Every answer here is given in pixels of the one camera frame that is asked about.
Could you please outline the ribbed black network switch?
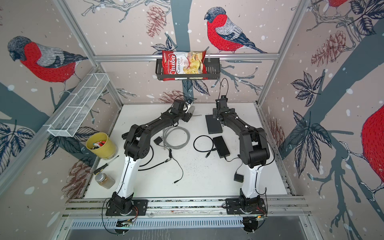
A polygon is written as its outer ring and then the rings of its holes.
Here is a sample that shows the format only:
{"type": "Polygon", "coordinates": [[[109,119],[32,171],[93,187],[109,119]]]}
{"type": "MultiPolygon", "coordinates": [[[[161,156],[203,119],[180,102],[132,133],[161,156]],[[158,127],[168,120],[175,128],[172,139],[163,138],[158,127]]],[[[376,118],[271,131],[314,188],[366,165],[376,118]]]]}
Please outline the ribbed black network switch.
{"type": "Polygon", "coordinates": [[[216,150],[218,152],[218,155],[220,158],[226,158],[229,157],[230,151],[224,141],[224,138],[222,136],[213,138],[213,143],[216,147],[216,150]]]}

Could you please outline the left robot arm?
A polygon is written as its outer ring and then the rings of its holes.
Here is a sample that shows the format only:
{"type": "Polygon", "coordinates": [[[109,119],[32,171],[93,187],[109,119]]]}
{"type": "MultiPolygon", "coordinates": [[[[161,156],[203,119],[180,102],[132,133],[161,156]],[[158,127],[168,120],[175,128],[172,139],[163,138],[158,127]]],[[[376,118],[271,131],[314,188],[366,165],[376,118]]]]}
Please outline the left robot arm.
{"type": "Polygon", "coordinates": [[[117,190],[108,201],[109,216],[127,216],[134,210],[134,180],[139,170],[140,160],[145,158],[151,146],[151,138],[158,132],[174,126],[180,120],[188,122],[195,107],[183,100],[175,100],[170,108],[155,120],[143,124],[132,125],[130,131],[123,134],[125,164],[117,190]]]}

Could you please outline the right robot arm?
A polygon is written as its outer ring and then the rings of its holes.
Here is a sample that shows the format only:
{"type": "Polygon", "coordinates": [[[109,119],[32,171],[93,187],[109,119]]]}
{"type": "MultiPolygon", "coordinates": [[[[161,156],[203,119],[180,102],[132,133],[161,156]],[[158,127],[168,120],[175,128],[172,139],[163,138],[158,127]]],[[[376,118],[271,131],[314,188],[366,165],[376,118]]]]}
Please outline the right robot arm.
{"type": "Polygon", "coordinates": [[[271,156],[266,132],[243,121],[234,108],[228,107],[228,98],[225,95],[216,99],[213,116],[239,137],[239,158],[248,167],[240,189],[239,204],[244,213],[252,213],[261,203],[259,181],[263,167],[271,156]]]}

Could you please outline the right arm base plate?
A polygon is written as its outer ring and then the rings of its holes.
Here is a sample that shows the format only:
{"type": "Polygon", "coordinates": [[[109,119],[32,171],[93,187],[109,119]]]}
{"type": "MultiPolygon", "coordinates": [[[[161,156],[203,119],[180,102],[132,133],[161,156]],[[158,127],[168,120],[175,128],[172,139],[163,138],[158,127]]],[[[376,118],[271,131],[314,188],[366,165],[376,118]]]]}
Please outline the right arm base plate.
{"type": "Polygon", "coordinates": [[[228,215],[265,215],[267,206],[260,196],[251,199],[238,198],[225,199],[222,207],[228,215]]]}

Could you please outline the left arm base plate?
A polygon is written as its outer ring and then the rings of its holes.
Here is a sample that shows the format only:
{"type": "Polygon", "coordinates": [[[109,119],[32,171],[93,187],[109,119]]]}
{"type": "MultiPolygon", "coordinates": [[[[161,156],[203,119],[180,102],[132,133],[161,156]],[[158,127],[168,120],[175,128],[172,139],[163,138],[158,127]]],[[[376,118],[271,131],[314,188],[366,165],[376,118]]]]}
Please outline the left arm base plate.
{"type": "Polygon", "coordinates": [[[149,201],[145,199],[126,200],[121,198],[112,198],[107,202],[106,216],[144,216],[147,212],[148,203],[149,201]]]}

